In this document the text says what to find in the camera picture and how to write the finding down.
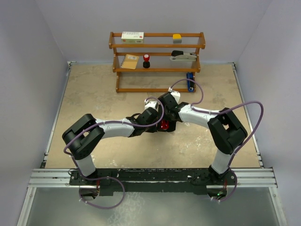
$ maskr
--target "stapler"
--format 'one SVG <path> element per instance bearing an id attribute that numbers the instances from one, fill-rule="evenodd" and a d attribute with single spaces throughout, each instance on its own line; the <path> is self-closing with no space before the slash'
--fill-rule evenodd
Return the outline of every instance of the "stapler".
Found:
<path id="1" fill-rule="evenodd" d="M 197 54 L 195 53 L 184 53 L 183 51 L 174 50 L 171 53 L 171 61 L 196 61 Z"/>

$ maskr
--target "beige floor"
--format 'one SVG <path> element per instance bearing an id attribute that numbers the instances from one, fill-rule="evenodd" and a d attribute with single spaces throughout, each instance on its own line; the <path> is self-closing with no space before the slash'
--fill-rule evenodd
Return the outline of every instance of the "beige floor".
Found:
<path id="1" fill-rule="evenodd" d="M 121 86 L 168 87 L 184 74 L 124 75 Z M 241 103 L 238 86 L 231 65 L 203 65 L 196 75 L 205 93 L 199 106 L 223 109 Z M 160 93 L 116 93 L 116 74 L 111 65 L 74 65 L 71 70 L 63 103 L 50 146 L 46 168 L 72 168 L 71 159 L 63 153 L 61 138 L 82 115 L 91 113 L 99 119 L 121 119 L 143 111 L 144 99 Z M 193 102 L 200 98 L 196 93 L 182 93 L 181 101 Z M 250 133 L 243 108 L 235 114 Z M 101 140 L 92 152 L 96 167 L 109 168 L 188 168 L 208 167 L 215 156 L 216 147 L 210 131 L 189 123 L 178 123 L 173 133 L 143 133 L 139 137 L 115 137 Z M 232 167 L 259 167 L 253 140 L 250 140 L 235 157 Z"/>

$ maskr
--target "red object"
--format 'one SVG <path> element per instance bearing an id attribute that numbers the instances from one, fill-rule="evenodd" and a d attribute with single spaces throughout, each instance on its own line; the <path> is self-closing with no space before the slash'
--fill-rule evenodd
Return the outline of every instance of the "red object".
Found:
<path id="1" fill-rule="evenodd" d="M 145 62 L 148 62 L 148 61 L 150 60 L 150 55 L 144 54 L 143 60 L 144 60 Z"/>
<path id="2" fill-rule="evenodd" d="M 228 182 L 227 182 L 227 179 L 225 179 L 223 188 L 226 189 L 226 188 L 227 188 L 227 185 L 228 185 Z"/>
<path id="3" fill-rule="evenodd" d="M 168 128 L 169 128 L 169 122 L 163 119 L 163 120 L 161 121 L 161 129 L 166 130 L 166 129 L 168 129 Z"/>

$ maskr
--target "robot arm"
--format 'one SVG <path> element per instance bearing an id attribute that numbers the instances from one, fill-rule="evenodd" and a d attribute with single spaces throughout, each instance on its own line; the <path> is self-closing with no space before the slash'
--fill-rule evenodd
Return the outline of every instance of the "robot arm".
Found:
<path id="1" fill-rule="evenodd" d="M 66 144 L 71 142 L 79 133 L 94 124 L 102 124 L 90 129 L 87 134 L 81 135 L 70 146 L 73 158 L 85 177 L 93 177 L 95 165 L 91 153 L 101 139 L 109 137 L 135 137 L 147 131 L 148 127 L 135 127 L 134 125 L 149 125 L 158 117 L 158 104 L 155 101 L 145 103 L 144 111 L 137 118 L 126 117 L 121 120 L 111 121 L 106 124 L 105 120 L 95 119 L 91 114 L 85 114 L 75 124 L 63 133 Z"/>
<path id="2" fill-rule="evenodd" d="M 168 124 L 179 122 L 194 123 L 208 128 L 217 147 L 211 169 L 217 175 L 223 175 L 228 170 L 232 154 L 247 137 L 247 131 L 236 115 L 231 111 L 207 110 L 194 107 L 185 102 L 179 103 L 180 93 L 170 90 L 158 98 L 165 107 L 165 120 Z"/>

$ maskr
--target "small notebook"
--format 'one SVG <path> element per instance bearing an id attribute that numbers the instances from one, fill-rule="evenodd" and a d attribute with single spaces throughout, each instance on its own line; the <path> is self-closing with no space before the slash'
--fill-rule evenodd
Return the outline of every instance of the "small notebook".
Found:
<path id="1" fill-rule="evenodd" d="M 138 56 L 126 54 L 121 64 L 121 68 L 136 69 L 138 60 Z"/>

